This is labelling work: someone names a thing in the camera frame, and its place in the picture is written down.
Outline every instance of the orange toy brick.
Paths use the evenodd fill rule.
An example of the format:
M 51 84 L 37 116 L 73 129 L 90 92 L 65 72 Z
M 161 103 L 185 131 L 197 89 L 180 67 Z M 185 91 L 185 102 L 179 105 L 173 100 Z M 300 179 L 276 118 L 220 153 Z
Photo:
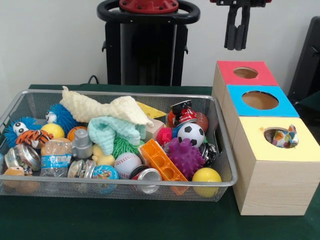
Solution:
M 149 140 L 141 147 L 140 151 L 146 164 L 157 169 L 165 181 L 188 181 L 155 140 Z M 188 187 L 172 186 L 171 189 L 177 196 L 181 196 Z

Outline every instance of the yellow block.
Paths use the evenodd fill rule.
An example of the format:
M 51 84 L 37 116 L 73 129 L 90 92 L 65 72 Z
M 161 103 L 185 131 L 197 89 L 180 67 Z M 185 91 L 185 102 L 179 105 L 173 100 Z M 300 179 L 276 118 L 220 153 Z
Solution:
M 139 101 L 136 102 L 139 107 L 142 109 L 142 111 L 144 112 L 145 115 L 147 115 L 148 117 L 152 118 L 152 119 L 157 119 L 157 118 L 161 118 L 166 116 L 167 114 L 163 111 L 160 111 L 158 109 L 155 109 L 151 106 L 148 106 L 146 104 L 143 104 Z
M 320 162 L 320 146 L 300 118 L 295 117 L 239 117 L 256 160 Z M 293 124 L 298 134 L 298 145 L 280 148 L 265 139 L 268 129 L 287 130 Z

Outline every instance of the black cable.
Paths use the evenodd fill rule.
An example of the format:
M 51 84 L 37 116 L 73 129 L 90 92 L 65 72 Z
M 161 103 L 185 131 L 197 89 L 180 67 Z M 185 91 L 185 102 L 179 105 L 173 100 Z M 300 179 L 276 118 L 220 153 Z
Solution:
M 6 124 L 5 123 L 3 123 L 2 124 L 3 126 L 4 126 L 4 128 L 6 128 Z M 0 135 L 2 134 L 2 132 L 0 131 Z
M 88 84 L 91 83 L 91 80 L 92 80 L 92 79 L 95 79 L 96 84 L 100 84 L 100 83 L 99 83 L 99 80 L 98 80 L 98 78 L 97 78 L 96 75 L 92 75 L 92 76 L 89 78 Z

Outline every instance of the stuffed tiger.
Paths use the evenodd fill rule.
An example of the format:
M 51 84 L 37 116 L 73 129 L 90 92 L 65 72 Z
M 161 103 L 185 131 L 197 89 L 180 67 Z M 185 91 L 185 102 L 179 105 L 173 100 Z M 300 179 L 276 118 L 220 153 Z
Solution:
M 26 143 L 34 149 L 41 149 L 46 142 L 53 139 L 52 133 L 47 133 L 44 130 L 28 130 L 22 133 L 16 140 L 16 144 Z

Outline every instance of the metal basket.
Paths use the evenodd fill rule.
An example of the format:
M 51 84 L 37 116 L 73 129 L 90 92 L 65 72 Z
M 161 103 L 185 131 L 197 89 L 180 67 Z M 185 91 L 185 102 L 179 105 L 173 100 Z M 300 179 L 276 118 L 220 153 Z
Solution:
M 0 195 L 35 196 L 35 197 L 66 197 L 66 198 L 106 198 L 106 199 L 146 199 L 171 201 L 211 201 L 217 202 L 228 187 L 237 181 L 236 165 L 231 151 L 226 126 L 223 120 L 219 103 L 211 96 L 205 95 L 169 95 L 120 92 L 79 92 L 89 98 L 105 104 L 120 96 L 132 96 L 137 101 L 168 112 L 170 106 L 176 103 L 192 100 L 192 109 L 203 112 L 209 120 L 206 134 L 210 143 L 218 147 L 218 156 L 212 168 L 221 176 L 222 182 L 182 182 L 182 181 L 140 181 L 140 180 L 103 180 L 67 177 L 41 176 L 8 176 L 0 175 Z M 60 90 L 26 90 L 18 94 L 0 118 L 0 153 L 6 154 L 9 150 L 3 136 L 4 126 L 9 121 L 20 117 L 33 117 L 44 123 L 47 110 L 62 99 Z M 4 181 L 13 181 L 17 187 L 8 189 Z M 138 189 L 148 186 L 158 186 L 152 194 L 146 194 Z M 177 195 L 173 188 L 187 189 L 184 194 Z M 194 187 L 202 187 L 203 192 L 214 191 L 213 197 L 199 196 Z M 105 188 L 113 189 L 109 193 L 102 191 Z

